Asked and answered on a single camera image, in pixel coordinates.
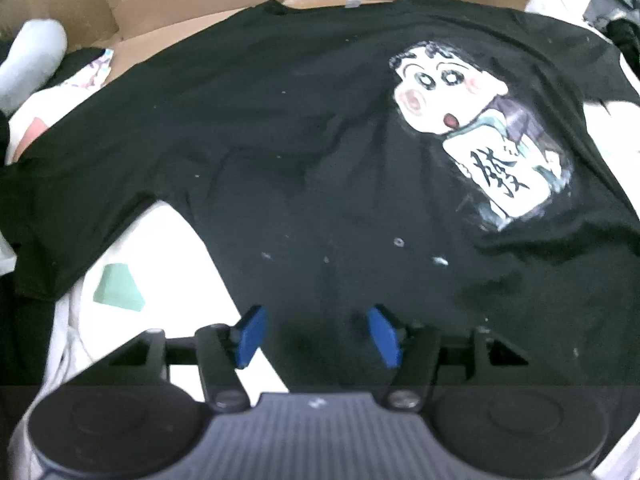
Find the gray ribbed plate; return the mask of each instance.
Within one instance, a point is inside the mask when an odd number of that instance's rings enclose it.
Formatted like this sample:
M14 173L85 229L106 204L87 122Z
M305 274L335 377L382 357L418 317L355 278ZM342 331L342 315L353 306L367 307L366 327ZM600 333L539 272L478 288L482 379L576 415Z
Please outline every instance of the gray ribbed plate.
M149 480L488 480L448 453L418 415L371 394L263 394L213 420L180 462ZM66 480L57 474L46 480ZM587 473L566 480L590 480Z

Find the cartoon boy print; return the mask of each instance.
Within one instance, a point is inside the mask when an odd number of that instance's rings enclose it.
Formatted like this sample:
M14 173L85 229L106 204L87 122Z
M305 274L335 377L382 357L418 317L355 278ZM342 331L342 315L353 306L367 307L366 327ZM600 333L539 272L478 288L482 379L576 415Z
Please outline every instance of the cartoon boy print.
M400 84L399 110L416 132L442 136L462 174L488 199L482 218L502 229L543 214L569 182L570 164L509 88L463 52L423 41L389 60Z

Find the t-shirt sleeve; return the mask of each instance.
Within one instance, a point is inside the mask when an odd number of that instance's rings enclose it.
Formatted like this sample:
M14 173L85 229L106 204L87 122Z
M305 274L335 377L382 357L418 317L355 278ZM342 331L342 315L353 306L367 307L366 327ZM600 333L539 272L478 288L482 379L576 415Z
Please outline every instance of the t-shirt sleeve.
M640 105L640 95L625 75L615 45L586 28L547 16L516 12L516 19L530 44L576 84L585 102Z

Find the black t-shirt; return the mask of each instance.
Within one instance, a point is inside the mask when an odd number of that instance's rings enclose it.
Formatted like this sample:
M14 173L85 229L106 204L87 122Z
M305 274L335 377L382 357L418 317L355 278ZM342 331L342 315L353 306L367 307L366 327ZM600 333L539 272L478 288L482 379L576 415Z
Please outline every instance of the black t-shirt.
M2 170L18 291L58 298L160 199L238 309L268 307L263 348L293 390L388 381L375 303L636 383L640 223L583 113L639 102L619 59L581 28L453 0L245 10Z

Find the white stain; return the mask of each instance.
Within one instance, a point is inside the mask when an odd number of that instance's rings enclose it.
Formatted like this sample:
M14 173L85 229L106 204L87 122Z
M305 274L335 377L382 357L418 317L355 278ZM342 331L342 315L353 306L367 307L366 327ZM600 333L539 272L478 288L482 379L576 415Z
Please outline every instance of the white stain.
M308 402L308 405L311 406L314 410L318 410L323 406L326 406L326 400L324 400L322 397L316 397L315 399L310 400Z

